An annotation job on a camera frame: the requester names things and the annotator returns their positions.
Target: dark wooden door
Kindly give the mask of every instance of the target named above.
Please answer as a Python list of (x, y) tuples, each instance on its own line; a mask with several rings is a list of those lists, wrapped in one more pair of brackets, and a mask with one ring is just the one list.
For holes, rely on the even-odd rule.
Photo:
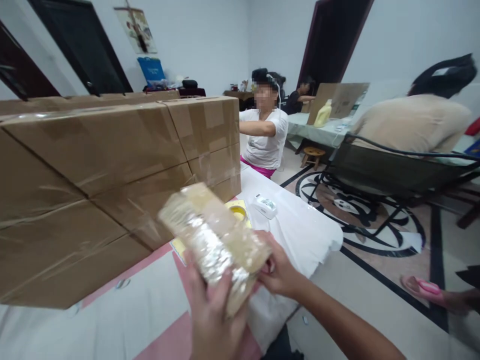
[(310, 25), (298, 82), (307, 76), (340, 83), (374, 0), (319, 0)]
[(23, 100), (60, 96), (1, 21), (0, 79)]
[(132, 92), (91, 2), (29, 1), (90, 94)]

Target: white t-shirt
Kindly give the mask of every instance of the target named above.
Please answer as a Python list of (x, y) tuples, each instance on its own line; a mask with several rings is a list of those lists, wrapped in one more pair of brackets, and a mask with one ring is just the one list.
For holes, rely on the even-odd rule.
[[(240, 112), (240, 121), (259, 121), (257, 109)], [(248, 136), (245, 151), (241, 154), (250, 164), (265, 169), (277, 169), (282, 161), (285, 140), (289, 129), (288, 115), (285, 111), (275, 109), (265, 121), (275, 125), (275, 136)]]

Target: cardboard box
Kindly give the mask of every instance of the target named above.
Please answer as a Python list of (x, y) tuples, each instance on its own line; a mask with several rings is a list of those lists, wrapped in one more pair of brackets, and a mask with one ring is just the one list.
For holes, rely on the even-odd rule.
[(0, 229), (84, 197), (0, 129)]
[(191, 178), (190, 168), (184, 163), (101, 193), (92, 201), (156, 250), (173, 239), (172, 233), (157, 221), (157, 214), (169, 196), (188, 185)]
[[(88, 200), (1, 229), (0, 302), (48, 269), (73, 263), (126, 233)], [(55, 295), (62, 291), (59, 287)]]
[(148, 94), (144, 92), (102, 94), (100, 97), (95, 95), (34, 97), (28, 101), (20, 99), (0, 101), (0, 116), (137, 105), (173, 99), (180, 99), (180, 94), (177, 90), (156, 91)]
[(310, 105), (307, 125), (313, 125), (319, 110), (331, 99), (332, 119), (347, 117), (359, 97), (369, 88), (368, 83), (321, 83)]
[(241, 191), (240, 144), (197, 157), (188, 162), (196, 182), (204, 182), (223, 202)]
[(194, 97), (162, 103), (170, 111), (187, 160), (240, 142), (238, 99)]
[(187, 161), (161, 103), (24, 115), (1, 126), (89, 196)]
[(188, 162), (197, 181), (217, 185), (240, 174), (240, 144), (201, 155)]
[(67, 309), (151, 252), (124, 235), (86, 255), (73, 254), (1, 299), (9, 305)]
[(220, 200), (227, 203), (242, 191), (240, 174), (232, 176), (216, 185), (209, 186), (209, 188)]

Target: human hand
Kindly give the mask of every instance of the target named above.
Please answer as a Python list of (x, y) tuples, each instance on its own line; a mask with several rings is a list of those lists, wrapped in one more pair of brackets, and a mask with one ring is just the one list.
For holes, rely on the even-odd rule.
[(270, 245), (273, 263), (271, 272), (261, 272), (258, 280), (273, 294), (280, 294), (288, 298), (295, 298), (308, 279), (293, 267), (285, 250), (274, 239), (271, 233), (255, 231), (263, 241)]
[(191, 360), (230, 360), (235, 357), (247, 324), (248, 301), (233, 318), (226, 318), (232, 271), (227, 269), (215, 288), (208, 288), (192, 254), (185, 252), (192, 292)]

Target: wooden stool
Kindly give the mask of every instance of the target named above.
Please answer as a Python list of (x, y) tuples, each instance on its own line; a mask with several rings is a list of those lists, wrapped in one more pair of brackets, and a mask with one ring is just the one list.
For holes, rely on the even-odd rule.
[(305, 152), (305, 156), (303, 157), (303, 160), (301, 161), (301, 168), (303, 168), (306, 164), (315, 164), (313, 166), (313, 170), (317, 171), (317, 168), (319, 167), (319, 162), (320, 158), (322, 155), (325, 154), (325, 151), (320, 150), (316, 147), (309, 146), (303, 149)]

